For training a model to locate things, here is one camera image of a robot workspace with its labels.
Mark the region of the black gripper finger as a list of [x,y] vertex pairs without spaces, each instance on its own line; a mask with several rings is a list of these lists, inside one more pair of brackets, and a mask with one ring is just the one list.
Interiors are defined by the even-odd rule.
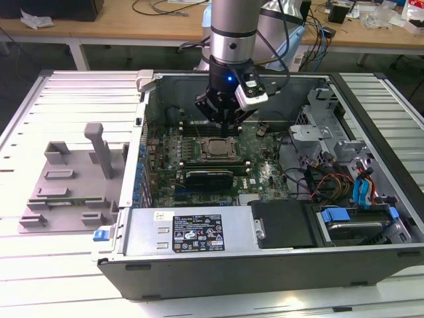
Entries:
[[213,123],[220,129],[221,137],[227,136],[225,110],[221,102],[218,102],[218,104],[214,105],[206,94],[201,94],[196,97],[195,106],[201,111],[201,113],[208,119],[209,122]]
[[232,134],[237,131],[241,123],[255,112],[256,109],[243,111],[240,107],[236,109],[235,106],[230,106],[227,109],[227,136],[232,136]]

